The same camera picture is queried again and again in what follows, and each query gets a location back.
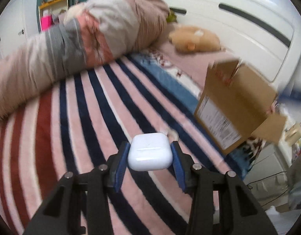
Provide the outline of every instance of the plush toy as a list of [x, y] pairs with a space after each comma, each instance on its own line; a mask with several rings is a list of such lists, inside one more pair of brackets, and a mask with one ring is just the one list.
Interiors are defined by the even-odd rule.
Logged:
[[213, 32], [196, 26], [181, 26], [169, 34], [169, 40], [179, 52], [219, 51], [220, 40]]
[[167, 17], [167, 23], [172, 23], [172, 22], [178, 22], [176, 19], [176, 14], [174, 13], [174, 11], [170, 10], [169, 15]]

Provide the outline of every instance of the striped blanket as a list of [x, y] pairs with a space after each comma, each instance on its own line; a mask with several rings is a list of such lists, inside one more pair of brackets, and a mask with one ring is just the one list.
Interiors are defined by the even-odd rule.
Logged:
[[[15, 234], [64, 173], [91, 171], [137, 134], [174, 129], [195, 162], [242, 175], [194, 119], [197, 97], [149, 60], [136, 54], [76, 74], [0, 124], [0, 214]], [[115, 234], [185, 234], [192, 199], [172, 174], [126, 171], [120, 193], [108, 195]]]

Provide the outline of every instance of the white bed frame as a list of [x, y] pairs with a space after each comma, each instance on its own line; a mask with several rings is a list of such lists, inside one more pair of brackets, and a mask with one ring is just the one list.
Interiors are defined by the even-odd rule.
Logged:
[[178, 22], [215, 32], [275, 88], [286, 85], [301, 54], [301, 17], [269, 0], [164, 0]]

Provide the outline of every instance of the red stripe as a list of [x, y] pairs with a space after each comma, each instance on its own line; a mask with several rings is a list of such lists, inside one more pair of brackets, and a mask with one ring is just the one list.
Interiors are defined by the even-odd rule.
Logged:
[[9, 209], [7, 206], [7, 201], [5, 197], [4, 192], [4, 179], [3, 179], [3, 149], [4, 149], [4, 139], [5, 139], [5, 133], [6, 133], [6, 126], [7, 122], [4, 122], [1, 125], [1, 137], [0, 137], [0, 196], [1, 196], [1, 203], [4, 209], [4, 213], [6, 216], [6, 220], [8, 223], [9, 228], [12, 230], [14, 234], [17, 234], [17, 230], [15, 228], [15, 225], [12, 222], [12, 218], [9, 213]]
[[42, 199], [49, 195], [57, 183], [51, 153], [51, 96], [52, 91], [41, 96], [37, 114], [35, 164]]
[[12, 143], [10, 149], [10, 175], [12, 182], [12, 194], [15, 199], [15, 205], [19, 213], [21, 223], [23, 227], [26, 228], [30, 221], [30, 218], [26, 209], [26, 202], [24, 200], [19, 174], [19, 145], [24, 110], [24, 107], [20, 108], [15, 117], [15, 124], [12, 132]]

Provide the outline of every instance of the cardboard box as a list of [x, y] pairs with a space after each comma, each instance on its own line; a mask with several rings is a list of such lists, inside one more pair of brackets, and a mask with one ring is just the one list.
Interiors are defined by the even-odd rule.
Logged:
[[224, 154], [250, 136], [278, 143], [286, 117], [268, 114], [277, 92], [239, 60], [209, 66], [204, 91], [195, 111]]

